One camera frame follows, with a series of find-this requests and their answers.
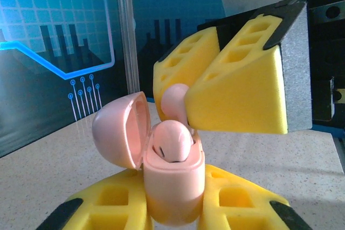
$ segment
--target pink earbud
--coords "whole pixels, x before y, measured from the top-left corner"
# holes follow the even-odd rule
[[[168,163],[185,161],[192,145],[192,135],[181,122],[163,121],[153,131],[154,150]]]
[[[191,131],[184,105],[184,96],[188,89],[189,87],[182,83],[170,86],[162,96],[161,109],[169,119],[180,121]]]

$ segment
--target grid pattern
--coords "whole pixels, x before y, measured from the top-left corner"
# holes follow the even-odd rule
[[[176,40],[173,20],[181,19],[182,37],[196,32],[206,19],[225,17],[222,0],[133,0],[136,40],[140,50],[146,43],[146,33],[154,38],[154,19],[160,20],[161,42],[165,43],[164,20],[170,19],[171,42]]]
[[[87,39],[90,50],[110,62],[104,0],[0,0],[0,29],[6,40],[19,40],[35,52],[45,51],[40,26],[47,25],[55,56],[61,56],[55,25],[62,25],[67,51],[73,53],[69,24],[75,24],[78,42]],[[119,30],[116,1],[110,0],[109,16],[114,36]],[[121,39],[116,41],[121,47]]]

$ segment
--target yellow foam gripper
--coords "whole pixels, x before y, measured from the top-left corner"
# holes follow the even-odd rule
[[[153,94],[158,115],[164,91],[175,83],[192,86],[219,54],[217,29],[210,27],[185,38],[163,61],[154,65]]]
[[[63,230],[152,230],[143,172],[124,170],[74,194],[83,202]],[[200,230],[288,230],[270,201],[283,197],[212,165],[205,168]]]
[[[270,201],[283,197],[212,165],[206,165],[203,212],[198,230],[289,230]]]
[[[185,106],[193,128],[288,132],[280,47],[263,50],[281,21],[249,20],[190,87]]]
[[[63,230],[152,230],[143,172],[124,170],[71,196],[80,207]]]

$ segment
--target beige countertop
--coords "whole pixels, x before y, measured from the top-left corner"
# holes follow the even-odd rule
[[[35,229],[70,195],[123,170],[97,152],[93,116],[0,159],[0,229]],[[285,197],[314,230],[345,229],[345,176],[330,134],[200,135],[208,164]]]

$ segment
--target pink earbuds case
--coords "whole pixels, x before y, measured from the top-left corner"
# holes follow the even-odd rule
[[[202,211],[205,156],[197,132],[188,158],[168,163],[153,149],[151,119],[143,92],[124,96],[96,114],[95,145],[109,162],[140,170],[143,165],[148,212],[157,222],[179,226],[196,220]]]

